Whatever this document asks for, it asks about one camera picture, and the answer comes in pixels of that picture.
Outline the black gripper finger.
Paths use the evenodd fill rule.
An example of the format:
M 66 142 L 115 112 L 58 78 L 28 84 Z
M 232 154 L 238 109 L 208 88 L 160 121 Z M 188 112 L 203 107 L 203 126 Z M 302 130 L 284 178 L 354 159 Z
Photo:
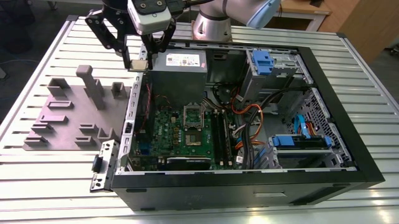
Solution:
M 127 47 L 127 35 L 116 30 L 116 36 L 111 33 L 104 20 L 103 9 L 91 10 L 87 17 L 86 23 L 90 26 L 94 34 L 96 35 L 102 45 L 107 49 L 114 49 L 115 53 L 123 58 L 124 68 L 131 67 L 130 51 Z
M 152 56 L 158 53 L 163 53 L 170 45 L 174 33 L 176 30 L 176 20 L 172 19 L 167 29 L 163 32 L 163 35 L 159 39 L 154 38 L 152 34 L 142 36 L 142 41 L 147 50 L 147 61 L 148 61 L 148 70 L 154 69 Z

